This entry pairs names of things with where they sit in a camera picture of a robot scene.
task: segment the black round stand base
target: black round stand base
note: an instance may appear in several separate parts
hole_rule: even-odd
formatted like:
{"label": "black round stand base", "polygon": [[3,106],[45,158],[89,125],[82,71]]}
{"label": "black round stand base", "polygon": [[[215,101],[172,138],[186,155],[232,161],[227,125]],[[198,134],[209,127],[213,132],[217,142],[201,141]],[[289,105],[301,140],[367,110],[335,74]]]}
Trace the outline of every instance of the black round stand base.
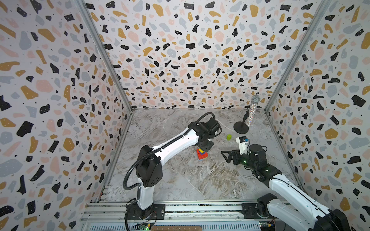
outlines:
{"label": "black round stand base", "polygon": [[234,130],[239,134],[245,134],[249,131],[249,127],[242,121],[239,121],[234,124]]}

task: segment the gray marble floor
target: gray marble floor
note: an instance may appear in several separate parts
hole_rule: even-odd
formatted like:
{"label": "gray marble floor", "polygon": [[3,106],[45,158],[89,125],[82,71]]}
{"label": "gray marble floor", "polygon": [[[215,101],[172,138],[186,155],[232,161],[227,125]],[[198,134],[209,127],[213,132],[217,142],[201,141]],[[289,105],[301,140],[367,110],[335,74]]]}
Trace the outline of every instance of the gray marble floor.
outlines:
{"label": "gray marble floor", "polygon": [[[135,162],[142,146],[158,145],[183,131],[190,122],[196,121],[207,111],[212,111],[222,126],[222,134],[213,142],[208,151],[208,158],[198,160],[197,146],[191,146],[174,156],[163,167],[163,178],[155,186],[153,199],[161,200],[231,200],[251,199],[273,193],[259,182],[250,170],[242,165],[227,164],[221,151],[238,149],[236,137],[242,136],[233,130],[235,122],[242,120],[245,110],[238,109],[147,109],[135,110],[134,116],[118,158],[106,201],[128,201],[136,197],[137,190],[125,191],[122,188],[123,178],[128,168]],[[249,132],[246,134],[251,144],[267,146],[268,162],[280,169],[292,182],[294,175],[287,165],[284,155],[273,136],[265,114],[256,112]],[[135,170],[131,174],[128,185],[136,182]]]}

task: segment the patterned wallpaper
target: patterned wallpaper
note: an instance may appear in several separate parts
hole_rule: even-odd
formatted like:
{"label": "patterned wallpaper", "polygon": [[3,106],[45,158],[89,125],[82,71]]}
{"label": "patterned wallpaper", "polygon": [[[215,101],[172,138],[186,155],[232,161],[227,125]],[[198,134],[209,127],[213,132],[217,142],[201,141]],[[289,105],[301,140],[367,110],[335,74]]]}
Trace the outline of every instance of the patterned wallpaper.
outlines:
{"label": "patterned wallpaper", "polygon": [[133,108],[261,108],[320,1],[86,3]]}
{"label": "patterned wallpaper", "polygon": [[370,230],[370,1],[333,1],[279,92],[273,124],[310,196]]}
{"label": "patterned wallpaper", "polygon": [[126,111],[72,1],[0,1],[0,230],[76,230]]}

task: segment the glittery microphone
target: glittery microphone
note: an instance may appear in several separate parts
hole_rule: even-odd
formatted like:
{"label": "glittery microphone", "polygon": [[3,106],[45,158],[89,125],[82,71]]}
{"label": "glittery microphone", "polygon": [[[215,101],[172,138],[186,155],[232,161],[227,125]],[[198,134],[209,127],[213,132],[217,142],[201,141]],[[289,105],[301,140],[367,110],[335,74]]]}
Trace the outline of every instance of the glittery microphone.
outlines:
{"label": "glittery microphone", "polygon": [[252,100],[251,100],[252,103],[250,104],[250,107],[249,107],[249,117],[245,121],[245,124],[248,126],[251,124],[253,120],[253,116],[254,116],[254,113],[256,112],[257,104],[259,101],[260,101],[259,95],[252,96]]}

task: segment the robotic arm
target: robotic arm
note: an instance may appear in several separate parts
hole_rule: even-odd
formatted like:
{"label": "robotic arm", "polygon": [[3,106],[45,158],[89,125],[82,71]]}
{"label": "robotic arm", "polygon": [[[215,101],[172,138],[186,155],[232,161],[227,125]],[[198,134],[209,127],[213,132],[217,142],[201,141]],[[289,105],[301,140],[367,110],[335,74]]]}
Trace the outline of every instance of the robotic arm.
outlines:
{"label": "robotic arm", "polygon": [[[212,117],[206,122],[200,122],[206,115]],[[137,161],[131,166],[123,180],[123,188],[130,190],[138,186],[136,202],[133,203],[135,216],[147,218],[153,207],[154,186],[162,179],[162,166],[177,153],[191,145],[198,145],[207,152],[212,146],[212,139],[220,135],[222,128],[212,112],[202,115],[197,121],[191,122],[187,129],[176,137],[150,148],[145,145],[141,148]],[[138,183],[127,186],[128,178],[136,168]]]}
{"label": "robotic arm", "polygon": [[269,193],[258,198],[258,215],[277,217],[296,231],[350,231],[346,216],[338,209],[334,211],[312,199],[291,183],[279,169],[267,163],[266,151],[260,145],[249,145],[245,136],[238,137],[239,150],[222,151],[227,163],[242,164],[267,187],[284,197],[296,210],[286,206]]}

